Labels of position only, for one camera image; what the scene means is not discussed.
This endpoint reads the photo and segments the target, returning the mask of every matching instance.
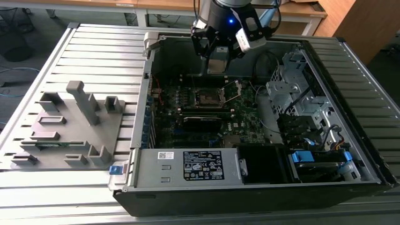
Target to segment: gray floor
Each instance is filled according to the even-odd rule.
[[[45,63],[48,56],[51,55],[52,49],[65,31],[67,25],[71,22],[92,23],[92,24],[107,24],[107,25],[137,25],[136,15],[125,15],[123,13],[99,13],[99,12],[81,12],[56,10],[56,19],[49,19],[44,9],[32,10],[32,23],[36,27],[35,31],[25,34],[25,39],[29,46],[35,49],[33,56],[23,62],[7,62],[0,56],[0,66],[9,68],[15,67],[31,67],[40,69]],[[157,27],[173,27],[173,28],[189,28],[193,17],[168,16],[161,18],[164,22],[157,22],[155,16],[149,17],[149,24]],[[5,81],[7,85],[0,87],[0,93],[5,95],[23,95],[35,80],[36,72],[28,70],[13,70],[0,73],[0,81]],[[19,103],[21,97],[3,97],[0,96],[0,129],[4,128]]]

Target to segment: wire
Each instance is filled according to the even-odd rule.
[[[0,73],[4,73],[4,72],[11,71],[11,70],[24,70],[24,69],[35,70],[37,73],[40,72],[40,70],[37,70],[35,68],[29,68],[29,67],[16,67],[16,68],[8,68],[5,66],[0,66],[0,67],[7,68],[5,70],[0,71]],[[4,95],[4,94],[0,94],[0,96],[9,97],[9,98],[17,98],[17,97],[23,97],[24,95]]]
[[[340,137],[340,141],[336,143],[336,145],[333,146],[333,148],[331,150],[339,150],[339,147],[344,143],[344,137],[341,136],[340,132],[337,132],[337,136]]]
[[[35,69],[35,68],[29,68],[29,67],[16,67],[16,68],[8,68],[8,67],[4,67],[7,68],[5,70],[0,71],[0,73],[4,73],[9,70],[24,70],[24,69],[29,69],[29,70],[35,70],[37,73],[40,72],[40,70]]]
[[[199,16],[197,16],[197,11],[196,11],[196,0],[193,0],[193,11],[195,11],[195,18],[197,20]]]
[[[331,132],[331,130],[332,130],[335,127],[339,127],[337,124],[332,124],[331,127],[329,127],[328,130],[327,130],[327,133],[325,133],[325,135],[324,135],[323,142],[320,143],[320,150],[324,149],[325,142],[327,142],[327,139],[328,139],[328,136],[329,136],[329,132]]]
[[[200,0],[197,1],[197,17],[200,17]]]
[[[261,57],[263,55],[267,55],[269,61],[271,61],[271,57],[269,57],[271,55],[273,56],[273,58],[275,58],[275,60],[276,60],[276,68],[275,68],[275,71],[273,71],[272,75],[273,75],[273,74],[276,73],[276,71],[279,71],[279,69],[280,69],[280,60],[279,60],[276,54],[275,54],[272,51],[269,51],[269,50],[264,50],[264,51],[256,56],[255,63],[253,63],[253,65],[252,65],[252,71],[253,71],[253,75],[255,75],[255,76],[257,76],[257,63],[259,63],[260,57]]]
[[[280,5],[281,5],[281,0],[275,0],[275,7],[273,8],[277,9],[279,19],[277,19],[277,24],[276,24],[275,28],[272,28],[272,33],[275,33],[277,31],[277,29],[280,28],[280,22],[281,22]]]
[[[272,28],[272,33],[275,33],[277,31],[277,29],[280,28],[280,22],[281,22],[280,8],[277,8],[277,16],[279,16],[277,24],[276,24],[275,28]]]
[[[289,104],[289,106],[287,107],[285,111],[283,112],[283,114],[287,114],[288,110],[297,104],[297,102],[304,98],[304,96],[307,95],[307,93],[311,90],[311,86],[308,86],[308,88],[303,91],[303,93],[299,95],[299,97],[296,98],[296,100]]]
[[[0,96],[16,98],[16,97],[23,97],[24,95],[4,95],[4,94],[0,94]]]
[[[171,15],[168,15],[168,16],[161,16],[160,14],[157,14],[157,15],[153,14],[153,16],[155,16],[156,18],[159,18],[159,17],[160,17],[160,18],[168,18]]]
[[[168,25],[168,27],[172,27],[172,26],[177,23],[177,21],[180,20],[180,17],[181,17],[181,16],[177,17],[175,23],[173,23],[172,25]]]
[[[277,132],[277,131],[275,131],[275,130],[272,130],[264,123],[263,123],[263,120],[260,120],[260,123],[263,124],[263,126],[269,130],[269,131],[272,131],[273,133],[277,133],[277,134],[283,134],[281,132]]]

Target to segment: blue latch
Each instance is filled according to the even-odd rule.
[[[292,159],[295,163],[312,163],[315,161],[311,151],[296,151],[292,154]]]
[[[315,145],[315,142],[313,142],[311,139],[308,139],[308,138],[304,138],[304,140],[307,141],[307,143],[308,143],[311,146],[313,146],[313,145]]]
[[[347,161],[352,160],[352,156],[351,156],[351,153],[348,151],[344,152],[344,157],[345,157]]]
[[[123,167],[119,165],[112,165],[109,167],[109,174],[111,175],[123,175]]]

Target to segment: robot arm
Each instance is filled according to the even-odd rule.
[[[276,8],[280,0],[272,2],[276,5],[271,8]],[[224,52],[228,53],[228,68],[229,61],[263,46],[273,32],[275,29],[261,26],[251,0],[203,0],[191,38],[196,54],[207,60],[207,67],[213,54]]]

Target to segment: warning label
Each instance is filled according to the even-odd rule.
[[[183,170],[185,180],[223,180],[224,167],[220,151],[184,151]]]

